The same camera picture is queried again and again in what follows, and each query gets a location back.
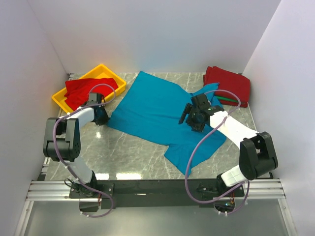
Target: cable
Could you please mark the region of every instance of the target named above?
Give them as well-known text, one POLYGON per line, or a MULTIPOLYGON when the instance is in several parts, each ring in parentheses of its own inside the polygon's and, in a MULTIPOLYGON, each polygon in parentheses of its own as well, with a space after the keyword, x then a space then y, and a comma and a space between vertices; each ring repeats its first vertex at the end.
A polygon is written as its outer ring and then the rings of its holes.
POLYGON ((64 179, 64 181, 63 181, 65 185, 67 185, 68 187, 72 188, 72 185, 67 184, 67 183, 66 183, 66 180, 68 180, 71 184, 73 184, 73 181, 70 180, 69 178, 66 178, 66 179, 64 179))
POLYGON ((248 184, 247 184, 247 191, 246 191, 246 194, 245 194, 245 197, 242 201, 242 203, 236 208, 234 209, 233 211, 230 211, 230 212, 227 212, 226 214, 227 215, 230 215, 230 214, 233 214, 235 212, 237 212, 239 209, 241 209, 241 207, 245 204, 246 200, 247 200, 247 197, 248 197, 248 194, 250 192, 250 182, 248 181, 248 184))
MULTIPOLYGON (((233 190, 239 188, 240 186, 242 186, 243 183, 245 182, 241 182, 241 183, 238 183, 237 185, 235 185, 234 187, 232 187, 231 189, 229 189, 228 191, 226 191, 225 193, 221 194, 220 196, 216 197, 216 198, 213 198, 212 200, 207 200, 207 201, 201 201, 201 200, 198 200, 196 199, 189 191, 189 187, 188 187, 188 177, 189 177, 189 169, 190 169, 190 165, 191 165, 191 162, 192 162, 192 159, 193 159, 193 156, 195 155, 197 149, 200 147, 200 145, 205 141, 206 138, 208 138, 210 135, 212 135, 216 130, 218 130, 226 121, 226 119, 228 118, 228 116, 236 111, 240 106, 241 106, 241 100, 238 98, 238 96, 236 96, 234 93, 230 92, 230 91, 227 91, 227 90, 224 90, 224 89, 217 89, 217 90, 211 90, 211 91, 208 91, 208 92, 205 92, 205 94, 208 94, 208 93, 211 93, 211 92, 215 92, 215 91, 222 91, 222 92, 227 92, 231 95, 233 95, 236 100, 238 101, 238 105, 232 109, 231 111, 229 111, 227 113, 227 116, 224 117, 224 119, 222 120, 222 122, 217 126, 215 127, 213 130, 211 130, 208 134, 206 134, 199 142, 198 144, 196 145, 196 147, 194 148, 194 150, 192 151, 191 153, 191 156, 189 158, 189 161, 188 161, 188 164, 187 164, 187 168, 186 168, 186 172, 185 172, 185 189, 186 189, 186 192, 188 194, 188 196, 196 203, 199 203, 199 204, 209 204, 209 203, 213 203, 219 199, 221 199, 222 197, 224 197, 225 195, 229 194, 230 192, 232 192, 233 190)), ((243 203, 234 211, 232 212, 229 212, 230 214, 231 213, 234 213, 236 212, 239 208, 241 208, 243 206, 243 204, 245 203, 246 199, 247 199, 247 196, 248 196, 248 191, 249 191, 249 184, 248 183, 248 188, 247 188, 247 194, 245 195, 244 197, 244 200, 243 200, 243 203)))
POLYGON ((230 196, 230 201, 232 204, 234 204, 234 199, 235 199, 235 194, 233 192, 233 193, 231 193, 231 196, 230 196))
POLYGON ((85 107, 81 107, 80 109, 77 109, 77 110, 75 110, 75 111, 72 112, 72 113, 68 113, 66 116, 63 116, 63 117, 59 118, 59 119, 56 121, 56 123, 55 123, 55 125, 54 125, 54 128, 53 128, 54 147, 55 147, 56 154, 57 154, 57 157, 58 157, 58 159, 60 160, 60 162, 62 162, 62 163, 65 165, 66 169, 68 169, 68 171, 73 175, 73 177, 74 177, 83 187, 85 187, 86 189, 89 189, 90 191, 99 193, 99 194, 105 196, 106 198, 109 198, 109 200, 110 200, 110 202, 111 202, 111 207, 110 207, 109 210, 108 210, 106 213, 104 213, 104 214, 101 214, 101 215, 88 215, 88 214, 85 213, 85 212, 82 213, 83 215, 85 215, 85 216, 87 216, 87 217, 90 217, 90 218, 100 218, 100 217, 103 217, 103 216, 108 215, 108 214, 113 210, 113 208, 114 208, 114 205, 115 205, 114 200, 113 200, 113 198, 112 198, 109 194, 104 193, 104 192, 102 192, 102 191, 99 191, 99 190, 97 190, 97 189, 91 188, 91 187, 87 186, 84 182, 82 182, 82 180, 80 180, 80 178, 77 176, 77 174, 72 170, 72 168, 65 162, 65 160, 64 160, 63 157, 61 156, 60 151, 59 151, 59 149, 58 149, 58 145, 57 145, 56 134, 57 134, 57 126, 58 126, 58 124, 59 124, 62 120, 67 119, 67 118, 71 117, 72 115, 74 115, 74 114, 76 114, 76 113, 80 112, 81 110, 86 109, 86 108, 88 108, 88 107, 103 106, 103 105, 105 105, 105 104, 110 103, 111 101, 113 101, 113 100, 115 99, 115 97, 116 97, 116 91, 115 91, 115 89, 114 89, 113 87, 111 87, 111 86, 108 85, 108 84, 98 84, 98 85, 95 85, 93 88, 91 88, 91 90, 89 91, 89 93, 92 92, 93 89, 95 89, 96 87, 102 86, 102 85, 108 86, 109 88, 111 88, 111 89, 113 90, 113 92, 114 92, 114 97, 113 97, 110 101, 104 102, 104 103, 99 103, 99 104, 92 104, 92 105, 85 106, 85 107))

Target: green object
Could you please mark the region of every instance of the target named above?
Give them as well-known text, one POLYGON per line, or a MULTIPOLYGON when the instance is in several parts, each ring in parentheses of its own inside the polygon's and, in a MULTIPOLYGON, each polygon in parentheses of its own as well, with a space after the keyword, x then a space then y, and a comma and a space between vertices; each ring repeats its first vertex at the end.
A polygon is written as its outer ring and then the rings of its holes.
POLYGON ((223 101, 228 101, 228 102, 235 102, 235 103, 238 103, 237 100, 233 100, 233 99, 229 99, 229 98, 226 98, 226 97, 220 97, 220 96, 215 96, 218 100, 223 100, 223 101))

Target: folded red cloth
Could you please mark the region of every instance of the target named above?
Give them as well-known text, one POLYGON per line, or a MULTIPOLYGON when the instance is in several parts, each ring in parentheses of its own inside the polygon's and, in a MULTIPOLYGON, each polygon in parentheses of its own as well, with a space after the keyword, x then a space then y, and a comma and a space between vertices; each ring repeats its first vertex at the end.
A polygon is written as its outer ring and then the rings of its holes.
MULTIPOLYGON (((227 70, 223 70, 216 66, 208 66, 206 75, 204 76, 204 85, 219 83, 218 89, 228 90, 237 95, 242 104, 241 107, 247 107, 250 99, 251 82, 243 75, 236 74, 227 70)), ((235 97, 229 93, 217 91, 216 96, 226 97, 235 100, 235 97)), ((222 104, 237 106, 237 103, 220 100, 222 104)))
MULTIPOLYGON (((98 84, 107 84, 114 89, 118 88, 113 78, 69 80, 65 82, 65 87, 67 88, 67 93, 65 94, 67 98, 65 100, 66 104, 72 110, 76 110, 79 106, 82 106, 88 101, 89 91, 98 84)), ((106 97, 111 94, 113 90, 108 86, 98 86, 94 88, 92 92, 100 93, 106 97)))

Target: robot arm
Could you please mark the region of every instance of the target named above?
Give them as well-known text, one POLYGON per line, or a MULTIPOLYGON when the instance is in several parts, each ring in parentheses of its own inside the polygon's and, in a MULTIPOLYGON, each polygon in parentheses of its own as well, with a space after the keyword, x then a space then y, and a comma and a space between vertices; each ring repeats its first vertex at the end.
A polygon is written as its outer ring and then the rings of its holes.
MULTIPOLYGON (((97 93, 90 93, 86 105, 101 103, 102 96, 97 93)), ((59 161, 54 143, 53 127, 58 118, 49 118, 46 122, 45 139, 43 151, 45 156, 51 157, 53 161, 59 161)), ((63 120, 57 127, 57 135, 65 134, 64 138, 57 138, 59 151, 65 162, 72 168, 78 178, 85 184, 96 183, 95 174, 90 170, 80 156, 81 142, 80 129, 88 122, 95 122, 103 125, 109 120, 104 106, 85 108, 68 119, 63 120)))
POLYGON ((228 137, 240 149, 239 165, 218 176, 218 179, 226 187, 232 187, 245 180, 253 180, 278 167, 276 152, 271 136, 266 133, 258 133, 249 129, 228 116, 220 106, 211 107, 205 94, 191 98, 184 109, 179 124, 183 123, 186 115, 186 123, 193 131, 202 131, 205 124, 216 128, 227 116, 225 123, 218 128, 222 134, 228 137))

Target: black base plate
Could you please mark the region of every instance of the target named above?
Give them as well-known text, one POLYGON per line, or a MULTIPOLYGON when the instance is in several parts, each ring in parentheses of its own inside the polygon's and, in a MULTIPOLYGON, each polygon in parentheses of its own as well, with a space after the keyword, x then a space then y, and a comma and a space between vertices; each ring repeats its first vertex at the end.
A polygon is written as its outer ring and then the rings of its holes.
MULTIPOLYGON (((113 196, 115 207, 170 207, 198 206, 189 198, 183 179, 161 180, 98 180, 98 189, 113 196)), ((217 179, 189 179, 191 194, 199 200, 210 200, 228 189, 218 192, 217 179)), ((235 197, 243 197, 244 190, 234 191, 235 197)), ((71 191, 70 198, 87 198, 71 191)), ((101 209, 109 209, 110 200, 102 196, 101 209)), ((213 207, 213 204, 202 204, 202 207, 213 207)))

